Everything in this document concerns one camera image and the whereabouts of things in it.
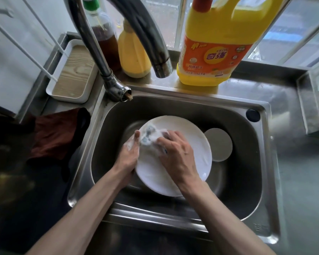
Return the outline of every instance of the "stainless steel sink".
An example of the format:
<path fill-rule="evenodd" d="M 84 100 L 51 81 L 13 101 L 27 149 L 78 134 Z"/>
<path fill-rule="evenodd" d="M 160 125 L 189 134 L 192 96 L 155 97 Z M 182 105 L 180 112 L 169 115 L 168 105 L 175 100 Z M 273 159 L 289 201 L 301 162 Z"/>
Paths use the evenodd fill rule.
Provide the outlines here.
<path fill-rule="evenodd" d="M 154 117 L 175 115 L 190 120 L 203 132 L 222 128 L 230 135 L 233 153 L 226 161 L 213 163 L 207 183 L 264 242 L 276 243 L 280 224 L 268 131 L 269 104 L 153 86 L 132 89 L 131 102 L 115 103 L 102 97 L 69 192 L 69 204 L 74 205 L 113 166 L 121 145 L 136 129 Z M 246 118 L 248 109 L 259 111 L 260 121 L 250 122 Z M 203 223 L 183 197 L 157 194 L 136 174 L 118 194 L 104 220 L 208 238 Z"/>

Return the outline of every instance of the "round plate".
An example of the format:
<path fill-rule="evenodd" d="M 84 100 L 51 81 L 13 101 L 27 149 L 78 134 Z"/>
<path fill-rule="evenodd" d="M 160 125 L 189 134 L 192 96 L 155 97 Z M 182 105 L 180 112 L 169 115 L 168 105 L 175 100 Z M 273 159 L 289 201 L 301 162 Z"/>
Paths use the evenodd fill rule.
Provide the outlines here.
<path fill-rule="evenodd" d="M 204 133 L 212 149 L 213 161 L 221 162 L 229 158 L 233 142 L 228 133 L 219 128 L 211 128 Z"/>
<path fill-rule="evenodd" d="M 212 166 L 212 151 L 203 132 L 192 122 L 177 116 L 164 115 L 156 117 L 140 128 L 141 135 L 149 124 L 157 129 L 180 131 L 194 150 L 196 169 L 200 178 L 205 181 Z M 140 147 L 136 173 L 151 190 L 170 197 L 182 196 L 182 193 L 162 166 L 159 158 L 148 149 Z"/>

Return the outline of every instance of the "hand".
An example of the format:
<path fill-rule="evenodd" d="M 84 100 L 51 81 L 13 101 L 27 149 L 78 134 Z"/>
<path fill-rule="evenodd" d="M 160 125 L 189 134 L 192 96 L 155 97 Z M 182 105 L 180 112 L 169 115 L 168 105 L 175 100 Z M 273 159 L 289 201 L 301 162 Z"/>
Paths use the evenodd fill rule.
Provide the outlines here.
<path fill-rule="evenodd" d="M 163 146 L 167 154 L 160 161 L 174 183 L 182 191 L 187 185 L 201 181 L 196 170 L 194 151 L 187 139 L 179 131 L 168 131 L 169 139 L 160 137 L 157 144 Z"/>
<path fill-rule="evenodd" d="M 113 166 L 113 170 L 121 173 L 121 187 L 125 187 L 132 177 L 139 157 L 139 136 L 140 131 L 135 131 L 127 142 L 125 142 L 119 152 L 118 158 Z"/>

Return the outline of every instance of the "yellow bottle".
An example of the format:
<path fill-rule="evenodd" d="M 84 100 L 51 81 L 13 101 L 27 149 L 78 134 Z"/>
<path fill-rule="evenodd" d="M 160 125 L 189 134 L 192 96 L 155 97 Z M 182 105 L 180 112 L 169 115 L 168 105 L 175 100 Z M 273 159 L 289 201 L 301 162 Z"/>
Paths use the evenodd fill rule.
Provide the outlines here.
<path fill-rule="evenodd" d="M 250 47 L 268 28 L 283 0 L 265 0 L 257 7 L 240 0 L 193 0 L 177 75 L 193 86 L 217 86 L 229 79 Z"/>
<path fill-rule="evenodd" d="M 126 75 L 132 78 L 142 78 L 150 72 L 151 62 L 127 20 L 123 21 L 123 27 L 118 38 L 120 64 Z"/>

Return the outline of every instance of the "yellow circle logo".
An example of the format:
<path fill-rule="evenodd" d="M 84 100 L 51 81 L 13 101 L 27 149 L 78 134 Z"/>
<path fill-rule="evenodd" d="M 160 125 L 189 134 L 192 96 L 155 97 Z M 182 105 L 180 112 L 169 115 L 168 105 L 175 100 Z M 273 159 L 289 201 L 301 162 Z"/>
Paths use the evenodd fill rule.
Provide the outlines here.
<path fill-rule="evenodd" d="M 228 49 L 224 47 L 213 47 L 210 48 L 204 54 L 204 61 L 207 64 L 218 64 L 227 57 Z"/>

